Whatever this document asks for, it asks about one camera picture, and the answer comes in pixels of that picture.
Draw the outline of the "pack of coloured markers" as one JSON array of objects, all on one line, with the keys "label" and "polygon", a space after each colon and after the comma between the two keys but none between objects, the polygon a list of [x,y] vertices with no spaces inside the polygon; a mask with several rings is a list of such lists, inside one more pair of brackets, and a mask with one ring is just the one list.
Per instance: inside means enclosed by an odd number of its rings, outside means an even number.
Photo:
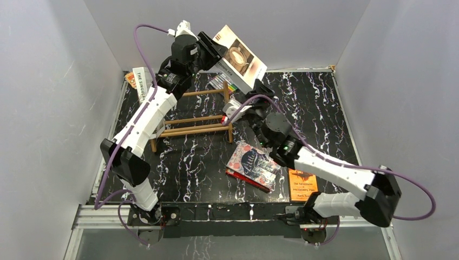
[{"label": "pack of coloured markers", "polygon": [[227,83],[227,88],[229,94],[232,94],[238,90],[236,85],[229,79],[225,74],[220,73],[216,74],[211,80],[208,82],[214,89],[223,89],[224,83]]}]

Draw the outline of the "floral patterned book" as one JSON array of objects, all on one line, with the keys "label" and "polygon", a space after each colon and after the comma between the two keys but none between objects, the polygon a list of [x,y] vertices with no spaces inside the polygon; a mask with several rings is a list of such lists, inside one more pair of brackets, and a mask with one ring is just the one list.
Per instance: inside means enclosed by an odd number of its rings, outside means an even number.
[{"label": "floral patterned book", "polygon": [[263,187],[273,190],[281,167],[266,153],[243,141],[238,142],[226,166]]}]

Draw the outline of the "red book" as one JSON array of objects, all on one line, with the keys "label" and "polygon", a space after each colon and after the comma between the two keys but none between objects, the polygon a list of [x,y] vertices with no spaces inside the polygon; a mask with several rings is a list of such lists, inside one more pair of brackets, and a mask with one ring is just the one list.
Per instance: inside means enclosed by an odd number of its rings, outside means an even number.
[{"label": "red book", "polygon": [[242,180],[256,188],[258,188],[259,190],[265,192],[265,193],[270,193],[270,189],[266,186],[263,186],[262,184],[248,178],[247,176],[241,174],[241,173],[238,173],[238,172],[235,172],[234,170],[230,169],[230,168],[227,168],[226,169],[226,172],[225,172],[228,176],[231,176],[235,179],[239,179],[239,180]]}]

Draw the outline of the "orange Huckleberry Finn book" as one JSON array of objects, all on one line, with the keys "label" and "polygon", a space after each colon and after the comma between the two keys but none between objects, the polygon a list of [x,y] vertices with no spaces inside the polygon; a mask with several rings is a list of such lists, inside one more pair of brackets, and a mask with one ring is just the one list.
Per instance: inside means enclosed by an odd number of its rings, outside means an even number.
[{"label": "orange Huckleberry Finn book", "polygon": [[299,170],[288,169],[290,201],[306,202],[310,195],[318,192],[315,175]]}]

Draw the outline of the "aluminium frame rail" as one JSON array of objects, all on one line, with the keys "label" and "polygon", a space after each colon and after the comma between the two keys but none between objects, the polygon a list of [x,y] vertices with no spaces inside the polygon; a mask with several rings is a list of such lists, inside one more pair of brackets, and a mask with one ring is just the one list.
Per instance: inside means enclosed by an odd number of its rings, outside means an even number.
[{"label": "aluminium frame rail", "polygon": [[142,223],[128,205],[78,210],[65,259],[401,259],[393,229],[362,218],[287,225],[290,203],[169,203]]}]

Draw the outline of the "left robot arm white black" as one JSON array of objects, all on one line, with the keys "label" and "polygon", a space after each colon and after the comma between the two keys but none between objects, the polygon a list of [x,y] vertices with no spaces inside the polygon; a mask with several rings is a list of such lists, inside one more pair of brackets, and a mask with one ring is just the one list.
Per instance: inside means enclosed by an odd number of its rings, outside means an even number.
[{"label": "left robot arm white black", "polygon": [[113,173],[134,196],[141,219],[156,225],[162,212],[155,207],[159,201],[148,179],[150,164],[142,155],[152,134],[166,114],[193,85],[195,75],[209,70],[225,56],[226,47],[216,43],[203,31],[197,36],[176,36],[159,71],[153,74],[153,85],[127,125],[111,140],[104,139],[100,149],[106,161],[105,174]]}]

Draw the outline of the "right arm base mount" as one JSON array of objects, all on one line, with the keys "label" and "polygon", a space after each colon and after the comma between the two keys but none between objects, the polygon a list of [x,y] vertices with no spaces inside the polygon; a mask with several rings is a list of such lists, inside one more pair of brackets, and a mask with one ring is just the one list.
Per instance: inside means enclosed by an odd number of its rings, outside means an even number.
[{"label": "right arm base mount", "polygon": [[320,216],[313,210],[312,206],[289,205],[284,208],[283,213],[273,216],[275,220],[280,220],[287,225],[318,225],[317,227],[306,227],[302,229],[302,238],[306,244],[319,247],[330,243],[335,239],[340,228],[340,220],[337,219],[337,226],[330,238],[327,238],[326,228],[329,223],[328,217]]}]

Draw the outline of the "small orange card box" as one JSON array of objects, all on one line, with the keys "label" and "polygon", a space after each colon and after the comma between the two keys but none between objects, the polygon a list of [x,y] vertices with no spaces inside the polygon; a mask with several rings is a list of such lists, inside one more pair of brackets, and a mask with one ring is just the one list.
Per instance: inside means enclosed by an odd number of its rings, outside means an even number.
[{"label": "small orange card box", "polygon": [[134,76],[134,73],[133,72],[128,72],[124,78],[126,79],[126,81],[129,83],[129,85],[133,88],[133,89],[137,89],[137,86],[136,86],[136,81],[135,81],[135,76]]}]

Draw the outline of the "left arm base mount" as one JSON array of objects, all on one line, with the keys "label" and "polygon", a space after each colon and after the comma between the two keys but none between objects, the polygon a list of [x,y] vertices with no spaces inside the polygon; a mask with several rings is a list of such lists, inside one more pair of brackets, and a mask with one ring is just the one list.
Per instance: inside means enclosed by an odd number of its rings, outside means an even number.
[{"label": "left arm base mount", "polygon": [[181,210],[175,206],[156,204],[151,211],[131,205],[127,225],[147,245],[152,246],[161,240],[168,226],[178,226]]}]

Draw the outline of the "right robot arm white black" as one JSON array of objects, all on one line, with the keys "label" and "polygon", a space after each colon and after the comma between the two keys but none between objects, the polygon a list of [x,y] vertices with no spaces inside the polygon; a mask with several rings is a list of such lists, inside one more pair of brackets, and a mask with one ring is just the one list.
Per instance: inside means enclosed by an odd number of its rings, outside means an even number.
[{"label": "right robot arm white black", "polygon": [[271,148],[270,157],[278,165],[316,175],[346,190],[336,194],[313,193],[305,204],[309,223],[319,224],[331,216],[353,216],[383,228],[391,224],[402,193],[387,167],[360,169],[304,145],[283,113],[267,112],[268,99],[274,92],[260,80],[245,96],[255,99],[245,117],[262,147]]}]

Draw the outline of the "white palm leaf book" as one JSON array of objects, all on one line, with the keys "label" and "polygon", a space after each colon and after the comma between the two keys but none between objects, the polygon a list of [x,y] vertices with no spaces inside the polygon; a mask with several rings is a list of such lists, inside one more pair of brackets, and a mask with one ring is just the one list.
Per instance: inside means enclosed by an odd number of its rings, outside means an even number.
[{"label": "white palm leaf book", "polygon": [[136,84],[139,104],[142,104],[147,99],[149,89],[152,86],[153,78],[147,67],[133,68],[132,72]]}]

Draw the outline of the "white book with brown bars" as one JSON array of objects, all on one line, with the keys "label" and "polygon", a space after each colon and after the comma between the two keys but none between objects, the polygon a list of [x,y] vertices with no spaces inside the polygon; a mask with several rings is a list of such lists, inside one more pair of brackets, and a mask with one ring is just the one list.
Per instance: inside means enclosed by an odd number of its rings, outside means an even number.
[{"label": "white book with brown bars", "polygon": [[230,79],[244,94],[254,89],[255,81],[262,80],[267,65],[225,25],[213,38],[217,44],[227,48],[220,61],[213,66]]}]

